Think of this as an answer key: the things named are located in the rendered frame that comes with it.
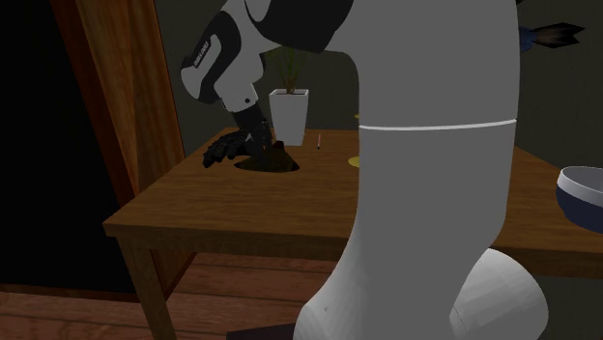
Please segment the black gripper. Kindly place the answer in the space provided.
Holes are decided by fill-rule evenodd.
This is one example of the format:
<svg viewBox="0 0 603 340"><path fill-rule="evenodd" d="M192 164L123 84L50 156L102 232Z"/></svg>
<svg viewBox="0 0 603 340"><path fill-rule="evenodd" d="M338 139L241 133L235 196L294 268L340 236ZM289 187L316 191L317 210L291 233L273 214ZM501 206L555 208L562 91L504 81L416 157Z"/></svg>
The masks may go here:
<svg viewBox="0 0 603 340"><path fill-rule="evenodd" d="M225 158L255 156L273 145L273 135L268 120L258 103L233 113L239 130L220 136L203 154L203 166L211 167Z"/></svg>

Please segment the wooden table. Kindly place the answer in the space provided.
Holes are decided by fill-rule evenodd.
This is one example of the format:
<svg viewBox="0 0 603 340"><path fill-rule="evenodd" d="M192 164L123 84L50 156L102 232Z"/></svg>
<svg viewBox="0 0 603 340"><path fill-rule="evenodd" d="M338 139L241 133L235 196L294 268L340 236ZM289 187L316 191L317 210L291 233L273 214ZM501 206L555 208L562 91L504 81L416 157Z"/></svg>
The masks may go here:
<svg viewBox="0 0 603 340"><path fill-rule="evenodd" d="M321 150L317 138L322 134ZM353 226L359 171L353 130L311 129L288 173L204 168L195 153L104 222L118 240L154 340L177 340L152 254L157 250L334 261ZM555 195L559 170L523 150L512 160L506 220L494 247L537 275L597 282L603 340L603 235L568 221Z"/></svg>

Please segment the dark brown round object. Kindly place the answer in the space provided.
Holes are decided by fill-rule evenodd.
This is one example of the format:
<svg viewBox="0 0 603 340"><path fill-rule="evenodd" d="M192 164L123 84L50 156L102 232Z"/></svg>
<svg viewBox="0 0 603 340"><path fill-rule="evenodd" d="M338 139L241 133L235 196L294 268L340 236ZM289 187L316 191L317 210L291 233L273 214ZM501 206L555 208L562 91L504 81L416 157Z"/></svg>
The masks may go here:
<svg viewBox="0 0 603 340"><path fill-rule="evenodd" d="M299 165L286 152L284 143L277 140L263 152L263 158L250 157L234 164L236 168L271 173L286 173L300 169Z"/></svg>

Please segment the white planter with green plant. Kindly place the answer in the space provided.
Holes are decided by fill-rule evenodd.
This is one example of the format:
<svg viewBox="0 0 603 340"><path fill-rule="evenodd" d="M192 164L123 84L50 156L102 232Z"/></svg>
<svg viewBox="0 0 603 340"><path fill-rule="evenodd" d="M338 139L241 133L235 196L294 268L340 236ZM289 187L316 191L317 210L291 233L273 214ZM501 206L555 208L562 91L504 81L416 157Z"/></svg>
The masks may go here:
<svg viewBox="0 0 603 340"><path fill-rule="evenodd" d="M269 94L275 138L285 146L301 146L306 128L309 91L299 89L298 78L305 55L291 47L271 51L276 61L281 87Z"/></svg>

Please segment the blue and brown feathery object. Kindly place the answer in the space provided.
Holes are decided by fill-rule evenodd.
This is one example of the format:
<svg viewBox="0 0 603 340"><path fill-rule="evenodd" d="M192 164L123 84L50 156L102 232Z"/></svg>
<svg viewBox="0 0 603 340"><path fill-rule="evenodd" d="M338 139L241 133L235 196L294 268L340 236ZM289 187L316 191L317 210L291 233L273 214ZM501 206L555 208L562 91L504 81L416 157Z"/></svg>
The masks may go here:
<svg viewBox="0 0 603 340"><path fill-rule="evenodd" d="M575 35L584 30L584 27L565 22L538 28L520 25L518 27L520 52L524 53L536 44L548 48L559 48L576 44L579 41L575 38Z"/></svg>

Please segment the dark blue bowl white inside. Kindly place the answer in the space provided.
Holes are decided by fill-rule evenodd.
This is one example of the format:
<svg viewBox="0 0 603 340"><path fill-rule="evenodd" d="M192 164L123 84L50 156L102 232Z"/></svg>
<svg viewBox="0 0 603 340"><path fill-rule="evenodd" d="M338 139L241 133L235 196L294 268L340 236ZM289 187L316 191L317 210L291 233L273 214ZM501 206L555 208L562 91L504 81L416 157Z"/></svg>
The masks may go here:
<svg viewBox="0 0 603 340"><path fill-rule="evenodd" d="M568 166L561 169L556 199L569 221L603 234L603 168Z"/></svg>

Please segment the wooden door frame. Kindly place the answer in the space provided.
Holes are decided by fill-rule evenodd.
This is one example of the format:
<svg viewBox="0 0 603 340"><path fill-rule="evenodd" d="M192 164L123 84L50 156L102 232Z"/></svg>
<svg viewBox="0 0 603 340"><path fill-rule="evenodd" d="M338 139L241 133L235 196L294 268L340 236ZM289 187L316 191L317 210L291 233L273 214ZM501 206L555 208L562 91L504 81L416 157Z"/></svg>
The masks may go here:
<svg viewBox="0 0 603 340"><path fill-rule="evenodd" d="M49 4L124 206L186 157L155 0Z"/></svg>

